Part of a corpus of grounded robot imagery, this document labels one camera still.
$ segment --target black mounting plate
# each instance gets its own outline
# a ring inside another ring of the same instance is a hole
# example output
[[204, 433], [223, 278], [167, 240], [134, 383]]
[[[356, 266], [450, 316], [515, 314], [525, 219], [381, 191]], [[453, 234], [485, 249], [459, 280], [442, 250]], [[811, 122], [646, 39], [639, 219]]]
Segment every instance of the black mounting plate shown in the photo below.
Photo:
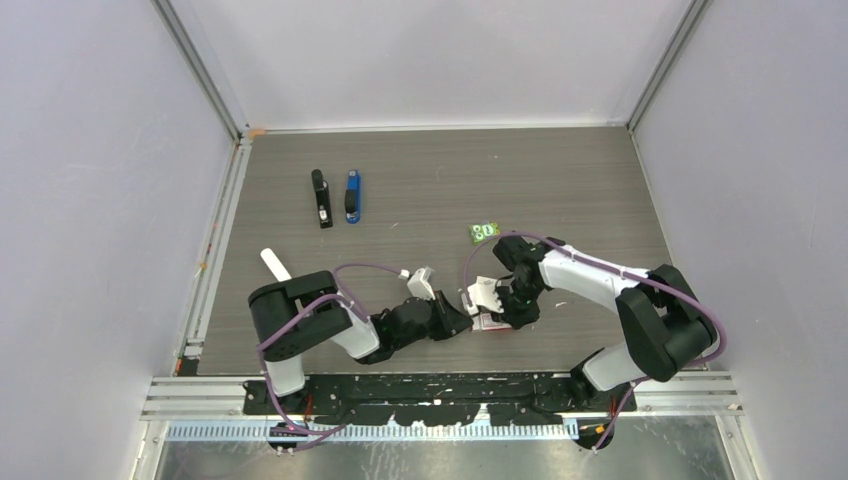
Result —
[[[305, 387], [281, 397], [287, 413], [303, 414], [312, 396], [314, 422], [325, 425], [385, 425], [393, 418], [409, 426], [466, 425], [485, 404], [493, 426], [553, 425], [557, 412], [609, 413], [611, 399], [621, 401], [626, 384], [579, 405], [569, 394], [567, 374], [420, 373], [310, 375]], [[274, 415], [264, 381], [245, 383], [245, 415]], [[636, 409], [631, 396], [625, 411]]]

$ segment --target gray wooden table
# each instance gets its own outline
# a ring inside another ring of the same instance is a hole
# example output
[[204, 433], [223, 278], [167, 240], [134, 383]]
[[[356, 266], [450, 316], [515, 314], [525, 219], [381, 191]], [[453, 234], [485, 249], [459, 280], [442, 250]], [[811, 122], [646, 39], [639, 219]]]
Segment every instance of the gray wooden table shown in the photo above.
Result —
[[[330, 183], [335, 226], [318, 228], [310, 172]], [[347, 172], [359, 169], [363, 215], [344, 221]], [[634, 267], [668, 262], [650, 195], [624, 128], [441, 130], [260, 136], [239, 199], [215, 298], [201, 374], [249, 374], [258, 366], [247, 297], [274, 281], [259, 258], [272, 248], [292, 275], [350, 261], [409, 270], [459, 307], [468, 227], [497, 222], [554, 236]], [[501, 276], [491, 250], [473, 275]], [[391, 274], [351, 269], [348, 284], [371, 312], [409, 296]], [[618, 319], [573, 294], [542, 295], [542, 318], [521, 331], [466, 332], [422, 340], [388, 362], [363, 366], [326, 342], [304, 355], [310, 373], [563, 370], [621, 340]]]

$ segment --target white wall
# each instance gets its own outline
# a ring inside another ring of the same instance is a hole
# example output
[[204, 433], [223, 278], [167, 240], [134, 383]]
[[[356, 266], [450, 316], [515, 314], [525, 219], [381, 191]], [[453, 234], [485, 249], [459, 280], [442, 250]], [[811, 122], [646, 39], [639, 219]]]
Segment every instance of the white wall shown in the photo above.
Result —
[[179, 3], [251, 126], [299, 129], [621, 124], [689, 2]]
[[127, 478], [231, 142], [150, 2], [0, 15], [0, 478]]
[[637, 131], [772, 478], [844, 478], [848, 4], [714, 2]]

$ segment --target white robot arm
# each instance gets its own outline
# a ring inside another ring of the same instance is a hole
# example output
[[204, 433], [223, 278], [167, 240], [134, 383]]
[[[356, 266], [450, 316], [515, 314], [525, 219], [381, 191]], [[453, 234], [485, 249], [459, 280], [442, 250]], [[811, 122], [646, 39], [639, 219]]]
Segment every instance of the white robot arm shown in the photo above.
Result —
[[[271, 249], [264, 249], [260, 256], [277, 280], [248, 298], [262, 344], [298, 315], [298, 303], [305, 307], [324, 295], [337, 294], [339, 289], [328, 271], [292, 278]], [[411, 277], [403, 271], [402, 278], [408, 280], [413, 296], [368, 319], [360, 318], [352, 304], [337, 301], [327, 302], [304, 316], [261, 352], [274, 393], [284, 397], [301, 390], [306, 382], [301, 354], [327, 340], [344, 348], [357, 362], [370, 365], [388, 360], [397, 350], [423, 338], [446, 340], [471, 328], [471, 319], [451, 306], [441, 291], [432, 288], [432, 273], [429, 267], [416, 270]]]
[[[463, 305], [471, 316], [489, 313], [518, 329], [539, 318], [538, 296], [557, 288], [617, 313], [625, 341], [595, 352], [571, 372], [582, 382], [583, 396], [645, 377], [667, 381], [717, 340], [714, 326], [700, 312], [632, 279], [651, 278], [694, 297], [674, 267], [663, 265], [653, 271], [623, 267], [556, 243], [571, 255], [520, 237], [501, 238], [494, 253], [513, 272], [512, 279], [478, 277], [468, 288], [470, 300], [463, 295]], [[575, 254], [618, 274], [578, 262]], [[657, 308], [666, 312], [661, 315]]]

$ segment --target metal floor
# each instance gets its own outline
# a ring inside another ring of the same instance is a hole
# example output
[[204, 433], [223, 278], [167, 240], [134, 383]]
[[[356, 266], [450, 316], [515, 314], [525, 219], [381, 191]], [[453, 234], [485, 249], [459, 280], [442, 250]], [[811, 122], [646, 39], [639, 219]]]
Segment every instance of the metal floor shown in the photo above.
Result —
[[[330, 184], [335, 226], [321, 230], [310, 172]], [[363, 216], [344, 221], [347, 172], [359, 169]], [[634, 267], [668, 262], [656, 214], [624, 128], [441, 130], [282, 134], [257, 137], [215, 297], [199, 373], [255, 374], [256, 333], [248, 295], [274, 281], [259, 258], [272, 248], [297, 276], [363, 261], [409, 270], [459, 307], [468, 226], [497, 222], [561, 238]], [[505, 270], [481, 251], [472, 275]], [[382, 271], [351, 269], [345, 280], [371, 312], [409, 296]], [[521, 331], [466, 332], [422, 340], [382, 364], [359, 365], [330, 342], [304, 355], [308, 373], [565, 370], [622, 339], [616, 316], [566, 292], [540, 299], [542, 318]]]
[[332, 443], [282, 457], [261, 443], [168, 442], [157, 478], [734, 478], [713, 417], [622, 418], [615, 436], [597, 457], [562, 440]]

